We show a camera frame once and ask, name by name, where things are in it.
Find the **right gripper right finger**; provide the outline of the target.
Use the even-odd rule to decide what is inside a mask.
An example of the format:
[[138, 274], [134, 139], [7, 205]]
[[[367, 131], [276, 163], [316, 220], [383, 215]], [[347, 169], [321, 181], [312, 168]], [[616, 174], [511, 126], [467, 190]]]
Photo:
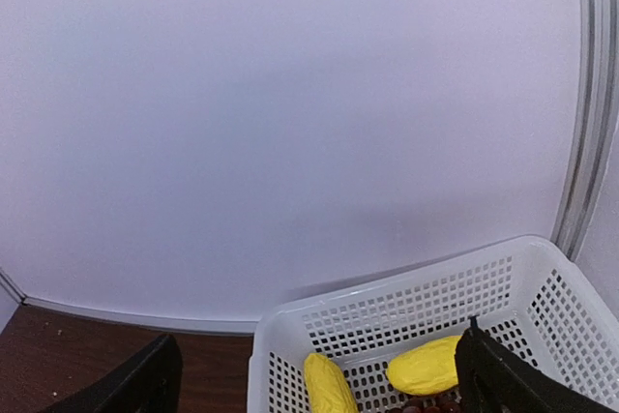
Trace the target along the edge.
[[464, 412], [609, 412], [611, 409], [546, 376], [501, 345], [470, 318], [455, 363]]

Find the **purple fake grapes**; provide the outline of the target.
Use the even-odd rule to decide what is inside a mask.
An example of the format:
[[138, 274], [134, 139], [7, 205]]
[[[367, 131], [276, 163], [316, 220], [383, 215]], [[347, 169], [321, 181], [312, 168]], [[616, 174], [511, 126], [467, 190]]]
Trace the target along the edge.
[[435, 397], [409, 397], [404, 403], [388, 410], [389, 413], [462, 413], [462, 403], [450, 394]]

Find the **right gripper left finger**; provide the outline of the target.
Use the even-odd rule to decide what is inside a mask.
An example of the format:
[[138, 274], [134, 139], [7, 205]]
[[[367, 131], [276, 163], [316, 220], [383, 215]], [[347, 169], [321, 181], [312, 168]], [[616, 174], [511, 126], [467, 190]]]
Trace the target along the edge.
[[176, 412], [183, 357], [176, 338], [160, 335], [97, 382], [50, 405], [49, 412]]

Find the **yellow fake banana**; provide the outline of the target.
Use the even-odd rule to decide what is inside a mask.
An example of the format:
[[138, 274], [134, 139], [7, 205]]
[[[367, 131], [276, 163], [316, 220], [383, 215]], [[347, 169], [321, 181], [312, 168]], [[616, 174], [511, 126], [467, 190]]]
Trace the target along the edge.
[[341, 369], [329, 358], [311, 353], [304, 361], [304, 379], [313, 413], [355, 413], [357, 403]]

